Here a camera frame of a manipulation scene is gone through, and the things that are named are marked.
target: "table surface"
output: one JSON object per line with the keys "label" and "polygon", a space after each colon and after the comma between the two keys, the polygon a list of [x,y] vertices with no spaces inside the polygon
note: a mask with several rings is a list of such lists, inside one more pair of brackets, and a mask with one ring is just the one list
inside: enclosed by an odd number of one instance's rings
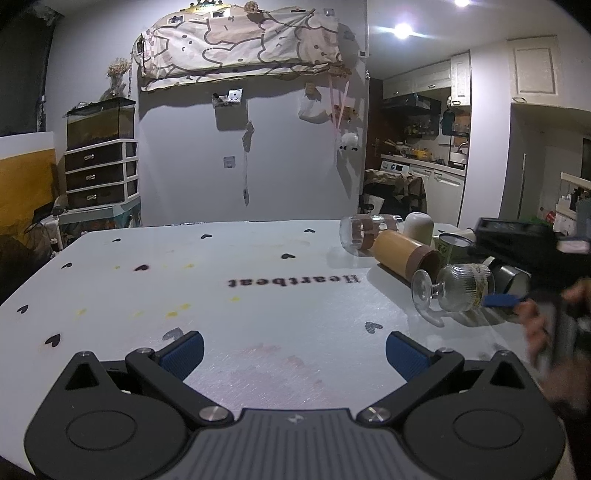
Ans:
{"label": "table surface", "polygon": [[76,352],[123,359],[162,348],[177,328],[205,341],[185,383],[236,416],[244,407],[355,415],[404,383],[385,357],[393,330],[468,359],[525,352],[520,326],[494,312],[422,318],[406,283],[343,250],[338,220],[92,232],[0,306],[0,455],[31,471],[25,430]]}

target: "printed cloth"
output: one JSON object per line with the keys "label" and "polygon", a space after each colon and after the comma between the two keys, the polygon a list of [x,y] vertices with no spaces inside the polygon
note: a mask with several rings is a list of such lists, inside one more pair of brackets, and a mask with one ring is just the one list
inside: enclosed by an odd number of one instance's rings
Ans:
{"label": "printed cloth", "polygon": [[327,72],[342,64],[338,21],[321,12],[287,7],[245,13],[175,12],[142,32],[132,55],[141,89],[247,76]]}

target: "kitchen counter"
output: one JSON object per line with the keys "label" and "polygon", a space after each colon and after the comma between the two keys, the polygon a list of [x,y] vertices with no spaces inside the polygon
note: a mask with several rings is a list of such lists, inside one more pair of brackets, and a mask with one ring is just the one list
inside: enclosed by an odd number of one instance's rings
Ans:
{"label": "kitchen counter", "polygon": [[453,173],[460,177],[466,176],[466,170],[460,170],[459,168],[448,167],[447,165],[440,165],[432,161],[416,160],[414,158],[403,157],[402,155],[380,155],[384,160],[395,161],[398,163],[407,163],[409,165],[417,165],[419,167],[434,168],[435,170],[444,171],[447,173]]}

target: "kitchen cabinet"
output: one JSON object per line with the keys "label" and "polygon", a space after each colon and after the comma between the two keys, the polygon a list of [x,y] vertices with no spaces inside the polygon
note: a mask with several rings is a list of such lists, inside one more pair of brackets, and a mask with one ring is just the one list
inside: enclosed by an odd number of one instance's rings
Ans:
{"label": "kitchen cabinet", "polygon": [[435,65],[414,71],[413,92],[427,92],[452,86],[450,62],[443,61]]}
{"label": "kitchen cabinet", "polygon": [[465,179],[435,170],[429,178],[427,213],[435,223],[457,225],[462,207]]}
{"label": "kitchen cabinet", "polygon": [[383,98],[452,86],[450,61],[443,61],[384,80]]}
{"label": "kitchen cabinet", "polygon": [[507,45],[512,101],[564,106],[557,37],[524,38]]}
{"label": "kitchen cabinet", "polygon": [[404,73],[402,75],[392,77],[391,79],[384,80],[383,98],[392,98],[412,93],[413,77],[411,73]]}
{"label": "kitchen cabinet", "polygon": [[467,106],[472,101],[470,54],[456,55],[451,60],[452,105]]}
{"label": "kitchen cabinet", "polygon": [[433,177],[433,169],[417,167],[416,165],[410,165],[409,173],[416,177],[421,177],[423,179],[423,186],[425,187],[425,198],[427,201],[427,213],[429,213],[430,215],[431,204],[434,203],[434,200],[429,195],[429,180],[431,180],[431,177]]}

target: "ribbed glass cup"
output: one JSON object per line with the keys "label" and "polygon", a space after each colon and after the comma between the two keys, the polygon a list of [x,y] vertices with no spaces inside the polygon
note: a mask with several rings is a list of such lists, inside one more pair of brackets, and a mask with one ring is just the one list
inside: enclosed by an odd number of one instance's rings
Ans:
{"label": "ribbed glass cup", "polygon": [[360,214],[345,217],[340,221],[340,243],[349,250],[368,250],[382,230],[397,231],[402,221],[398,215]]}
{"label": "ribbed glass cup", "polygon": [[435,285],[426,271],[417,270],[411,292],[419,311],[436,299],[447,312],[465,312],[477,309],[485,295],[495,292],[495,279],[490,269],[482,264],[448,265],[440,270]]}

